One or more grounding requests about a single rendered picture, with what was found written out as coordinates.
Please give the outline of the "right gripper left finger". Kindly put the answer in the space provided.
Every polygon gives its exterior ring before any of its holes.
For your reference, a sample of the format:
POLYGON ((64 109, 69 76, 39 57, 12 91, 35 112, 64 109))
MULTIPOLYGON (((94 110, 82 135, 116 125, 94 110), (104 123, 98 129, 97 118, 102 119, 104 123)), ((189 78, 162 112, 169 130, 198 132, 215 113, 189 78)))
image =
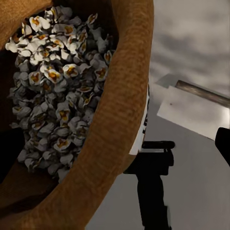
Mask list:
POLYGON ((0 185, 25 146, 21 127, 0 133, 0 185))

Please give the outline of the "popcorn bag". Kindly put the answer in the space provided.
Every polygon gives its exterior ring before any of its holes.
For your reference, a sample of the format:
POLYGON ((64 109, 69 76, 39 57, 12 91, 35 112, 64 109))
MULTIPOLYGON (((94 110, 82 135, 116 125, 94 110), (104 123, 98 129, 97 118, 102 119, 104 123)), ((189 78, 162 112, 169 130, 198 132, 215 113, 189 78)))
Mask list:
MULTIPOLYGON (((130 155, 137 155, 149 108, 149 65, 154 31, 154 0, 0 0, 0 133, 19 125, 7 98, 16 86, 22 23, 44 17, 57 6, 70 7, 87 22, 96 15, 103 40, 113 36, 115 53, 103 92, 89 123, 80 154, 62 181, 48 168, 28 172, 16 160, 0 185, 0 230, 84 230, 130 155)), ((26 35, 32 40, 36 31, 26 35)), ((28 89, 28 100, 40 92, 28 89)))

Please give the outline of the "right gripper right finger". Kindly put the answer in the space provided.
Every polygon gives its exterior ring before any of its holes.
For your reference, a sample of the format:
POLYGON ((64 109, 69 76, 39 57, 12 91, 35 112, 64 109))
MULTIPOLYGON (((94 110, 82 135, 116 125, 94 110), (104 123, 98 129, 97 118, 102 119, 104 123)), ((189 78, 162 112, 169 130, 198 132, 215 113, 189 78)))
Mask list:
POLYGON ((215 145, 230 165, 230 129, 220 127, 215 138, 215 145))

